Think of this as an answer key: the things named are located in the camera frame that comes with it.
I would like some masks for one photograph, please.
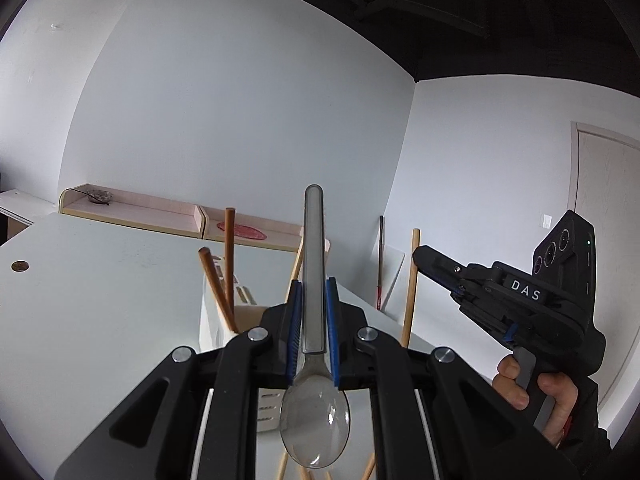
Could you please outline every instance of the human hand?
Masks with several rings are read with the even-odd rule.
[[[529,404],[529,395],[516,384],[515,379],[519,373],[520,365],[513,355],[507,355],[498,364],[498,374],[494,377],[492,386],[516,410],[524,410]],[[542,434],[557,447],[562,440],[564,425],[578,400],[578,388],[569,376],[563,373],[540,374],[538,386],[556,400]]]

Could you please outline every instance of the wooden stick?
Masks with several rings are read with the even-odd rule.
[[[309,471],[306,467],[300,466],[300,480],[314,480],[311,476],[311,471]]]
[[[369,457],[369,462],[367,463],[367,467],[364,469],[364,475],[362,475],[362,480],[369,480],[371,473],[373,473],[373,468],[376,466],[376,454],[371,453]]]
[[[380,215],[380,239],[378,241],[378,290],[376,299],[376,308],[382,308],[382,258],[385,250],[385,217]]]
[[[198,250],[198,254],[200,255],[200,262],[202,263],[202,268],[204,269],[204,273],[207,275],[207,281],[209,282],[209,286],[213,291],[213,296],[216,298],[218,302],[218,306],[222,311],[222,315],[225,318],[226,325],[233,331],[238,333],[238,327],[236,326],[236,320],[234,319],[233,314],[229,310],[228,304],[226,304],[225,293],[222,290],[222,285],[220,285],[220,279],[216,272],[216,266],[213,263],[213,258],[211,257],[211,251],[208,247],[202,247]]]
[[[297,280],[300,276],[300,269],[302,268],[302,245],[304,238],[300,237],[300,245],[298,246],[298,252],[296,253],[296,259],[293,261],[293,268],[291,269],[291,277],[289,283],[287,283],[287,295],[284,297],[284,301],[289,299],[289,291],[291,289],[291,282]]]
[[[418,286],[418,267],[414,264],[414,251],[420,245],[420,229],[414,229],[411,237],[411,267],[409,268],[409,288],[406,292],[406,307],[404,308],[404,323],[400,344],[407,348],[411,337],[411,325],[414,322],[415,291]]]
[[[287,469],[287,461],[289,460],[289,453],[284,450],[282,458],[280,459],[280,465],[278,466],[278,472],[276,473],[276,480],[282,480],[284,478],[284,472]]]
[[[234,314],[234,229],[236,227],[236,210],[225,209],[225,285],[226,303]]]

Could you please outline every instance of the door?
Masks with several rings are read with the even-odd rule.
[[[602,401],[635,350],[640,328],[640,143],[590,131],[578,129],[575,211],[596,234],[593,317],[607,347],[593,379]]]

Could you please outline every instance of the white table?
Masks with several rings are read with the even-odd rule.
[[[52,214],[0,248],[0,417],[45,480],[173,348],[198,348],[203,245],[223,254],[216,242]],[[236,246],[236,274],[279,304],[293,258]],[[15,260],[30,268],[12,271]],[[339,293],[399,337],[393,320]],[[411,346],[432,349],[417,337]],[[355,478],[372,449],[367,392],[350,402],[353,429],[336,466]],[[261,434],[260,478],[273,477],[281,449],[277,432]]]

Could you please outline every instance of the clear plastic spoon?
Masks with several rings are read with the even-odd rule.
[[[303,247],[302,368],[282,398],[280,435],[293,460],[306,468],[335,462],[351,428],[349,403],[324,362],[324,210],[322,188],[306,188]]]

